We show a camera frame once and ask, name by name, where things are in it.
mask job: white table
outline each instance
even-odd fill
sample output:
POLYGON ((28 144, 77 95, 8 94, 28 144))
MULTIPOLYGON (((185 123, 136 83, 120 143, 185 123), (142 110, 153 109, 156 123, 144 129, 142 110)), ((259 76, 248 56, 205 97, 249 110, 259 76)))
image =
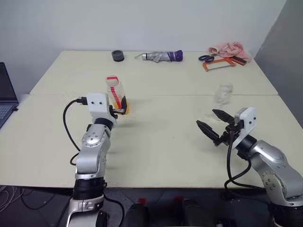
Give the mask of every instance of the white table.
MULTIPOLYGON (((65 105, 74 96, 31 95, 0 130, 0 184, 73 187, 76 149, 62 123, 65 105)), ((142 96, 129 98, 130 113, 112 130, 107 154, 106 181, 110 187, 223 187, 227 179, 227 147, 216 148, 199 130, 196 120, 222 133, 226 124, 205 114, 213 96, 142 96)), ((257 108, 258 139, 279 147, 289 163, 303 175, 303 130, 279 96, 233 96, 226 111, 257 108)), ((91 123, 86 106, 68 112, 76 143, 91 123)), ((232 172, 246 163, 232 155, 232 172)), ((252 170, 244 183, 262 185, 252 170)))
POLYGON ((125 52, 115 62, 108 51, 64 51, 40 79, 32 95, 86 95, 106 91, 105 79, 116 75, 126 97, 144 95, 214 95, 220 84, 232 83, 234 95, 277 95, 254 60, 245 66, 206 72, 198 57, 203 52, 184 52, 182 62, 134 59, 140 52, 125 52))

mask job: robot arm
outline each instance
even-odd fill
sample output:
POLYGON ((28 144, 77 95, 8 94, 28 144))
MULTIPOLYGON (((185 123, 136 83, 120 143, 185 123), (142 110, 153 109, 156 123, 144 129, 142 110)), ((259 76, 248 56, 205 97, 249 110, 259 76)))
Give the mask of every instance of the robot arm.
POLYGON ((100 210, 104 201, 103 190, 107 186, 104 180, 106 154, 110 147, 111 130, 116 125, 115 113, 121 113, 121 110, 109 105, 106 93, 88 94, 85 104, 93 124, 88 126, 82 138, 67 227, 107 225, 107 215, 100 210))
POLYGON ((222 110, 213 112, 229 123, 221 137, 206 123, 197 121, 198 127, 218 146, 229 145, 230 132, 235 133, 232 148, 238 156, 251 160, 252 167, 260 175, 270 198, 275 223, 279 226, 303 226, 303 178, 287 162, 286 156, 278 148, 249 135, 256 127, 256 109, 243 108, 233 118, 222 110))

